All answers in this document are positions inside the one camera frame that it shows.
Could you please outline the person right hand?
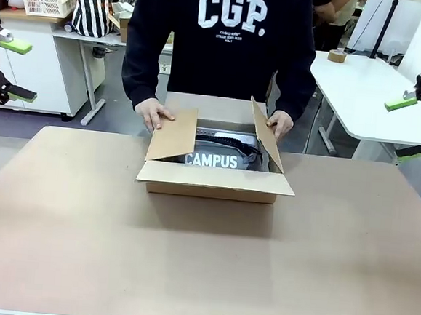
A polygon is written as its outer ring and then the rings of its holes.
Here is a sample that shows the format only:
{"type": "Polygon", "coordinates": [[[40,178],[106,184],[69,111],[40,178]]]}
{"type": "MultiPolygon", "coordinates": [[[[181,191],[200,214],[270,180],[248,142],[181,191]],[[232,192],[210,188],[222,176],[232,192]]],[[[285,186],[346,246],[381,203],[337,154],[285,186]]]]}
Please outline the person right hand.
{"type": "Polygon", "coordinates": [[[134,111],[142,117],[149,132],[162,128],[161,118],[169,121],[175,120],[174,115],[164,105],[160,104],[156,98],[149,98],[138,103],[134,107],[134,111]]]}

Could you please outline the person left hand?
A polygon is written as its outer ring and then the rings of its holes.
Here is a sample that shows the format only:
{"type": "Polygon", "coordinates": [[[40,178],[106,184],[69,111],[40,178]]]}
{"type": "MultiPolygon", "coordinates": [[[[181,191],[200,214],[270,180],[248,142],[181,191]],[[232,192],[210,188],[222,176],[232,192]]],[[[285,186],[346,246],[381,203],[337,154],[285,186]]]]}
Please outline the person left hand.
{"type": "Polygon", "coordinates": [[[276,140],[280,140],[294,126],[294,121],[285,111],[275,111],[266,122],[268,128],[273,130],[276,140]]]}

